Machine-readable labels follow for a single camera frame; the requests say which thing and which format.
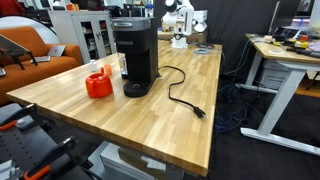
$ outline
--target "black coffee maker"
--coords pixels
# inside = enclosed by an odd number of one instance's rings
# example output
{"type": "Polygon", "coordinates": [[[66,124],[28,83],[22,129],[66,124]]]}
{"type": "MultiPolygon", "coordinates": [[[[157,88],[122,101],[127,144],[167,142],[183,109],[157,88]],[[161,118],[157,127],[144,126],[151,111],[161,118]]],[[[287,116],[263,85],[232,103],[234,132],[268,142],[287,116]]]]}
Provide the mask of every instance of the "black coffee maker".
{"type": "Polygon", "coordinates": [[[158,75],[158,39],[155,18],[123,17],[112,19],[117,51],[125,54],[128,81],[124,94],[146,95],[158,75]]]}

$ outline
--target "cabinet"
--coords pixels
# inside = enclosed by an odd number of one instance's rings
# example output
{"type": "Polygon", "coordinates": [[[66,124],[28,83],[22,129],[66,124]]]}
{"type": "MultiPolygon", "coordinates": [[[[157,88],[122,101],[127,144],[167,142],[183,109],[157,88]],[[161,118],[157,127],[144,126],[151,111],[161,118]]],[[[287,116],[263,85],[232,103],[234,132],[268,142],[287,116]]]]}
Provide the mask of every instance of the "cabinet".
{"type": "Polygon", "coordinates": [[[109,11],[50,11],[60,43],[77,44],[83,62],[116,52],[109,11]]]}

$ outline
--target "white robot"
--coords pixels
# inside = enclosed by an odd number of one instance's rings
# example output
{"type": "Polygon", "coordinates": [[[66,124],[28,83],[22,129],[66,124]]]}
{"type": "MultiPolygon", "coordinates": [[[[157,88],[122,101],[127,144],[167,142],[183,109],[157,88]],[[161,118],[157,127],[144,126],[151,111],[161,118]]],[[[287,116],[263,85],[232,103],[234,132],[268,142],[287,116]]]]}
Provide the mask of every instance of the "white robot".
{"type": "Polygon", "coordinates": [[[174,37],[171,39],[173,48],[187,48],[185,36],[192,33],[192,19],[194,8],[189,0],[166,0],[167,13],[162,22],[169,27],[174,27],[174,37]]]}

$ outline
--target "red container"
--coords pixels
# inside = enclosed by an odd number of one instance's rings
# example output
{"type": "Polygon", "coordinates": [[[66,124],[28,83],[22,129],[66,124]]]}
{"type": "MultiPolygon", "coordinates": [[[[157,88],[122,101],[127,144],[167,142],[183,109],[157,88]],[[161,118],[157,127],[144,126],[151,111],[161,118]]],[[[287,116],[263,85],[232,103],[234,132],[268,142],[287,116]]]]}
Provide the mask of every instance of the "red container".
{"type": "Polygon", "coordinates": [[[88,95],[92,98],[105,97],[113,92],[110,78],[103,73],[92,74],[86,78],[88,95]]]}

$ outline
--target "desk leg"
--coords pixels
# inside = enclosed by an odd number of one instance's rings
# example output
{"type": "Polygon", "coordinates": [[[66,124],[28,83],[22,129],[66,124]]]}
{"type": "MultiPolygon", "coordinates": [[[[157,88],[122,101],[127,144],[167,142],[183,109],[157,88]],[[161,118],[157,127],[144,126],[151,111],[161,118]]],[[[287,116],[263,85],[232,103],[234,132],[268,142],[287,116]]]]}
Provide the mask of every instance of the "desk leg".
{"type": "Polygon", "coordinates": [[[166,180],[182,180],[184,171],[174,165],[166,164],[166,180]]]}
{"type": "Polygon", "coordinates": [[[263,87],[259,87],[258,88],[257,86],[253,86],[252,85],[254,77],[257,74],[257,71],[258,71],[258,68],[259,68],[261,60],[262,60],[262,56],[260,55],[260,53],[256,52],[256,54],[254,56],[254,59],[253,59],[253,62],[251,64],[251,68],[250,68],[246,83],[245,84],[236,84],[236,86],[239,87],[239,88],[245,88],[245,89],[254,90],[254,91],[255,90],[259,90],[259,91],[262,91],[262,92],[276,94],[278,92],[276,90],[263,88],[263,87]]]}
{"type": "Polygon", "coordinates": [[[37,63],[36,59],[34,59],[32,52],[29,52],[28,54],[30,55],[31,59],[33,60],[34,65],[38,66],[38,63],[37,63]]]}
{"type": "Polygon", "coordinates": [[[14,61],[15,63],[19,64],[19,66],[20,66],[20,68],[21,68],[22,70],[24,70],[24,67],[23,67],[23,65],[21,64],[21,62],[20,62],[20,60],[19,60],[19,58],[18,58],[17,56],[12,56],[12,59],[13,59],[13,61],[14,61]]]}
{"type": "Polygon", "coordinates": [[[310,146],[304,143],[270,134],[272,129],[278,122],[284,109],[287,107],[294,92],[298,88],[299,83],[305,75],[305,72],[305,70],[297,69],[293,69],[292,71],[290,71],[287,78],[282,83],[279,92],[272,101],[272,104],[270,105],[268,112],[263,118],[263,121],[261,122],[258,130],[241,128],[241,133],[245,136],[249,136],[262,141],[267,141],[288,148],[320,155],[320,149],[318,147],[310,146]]]}

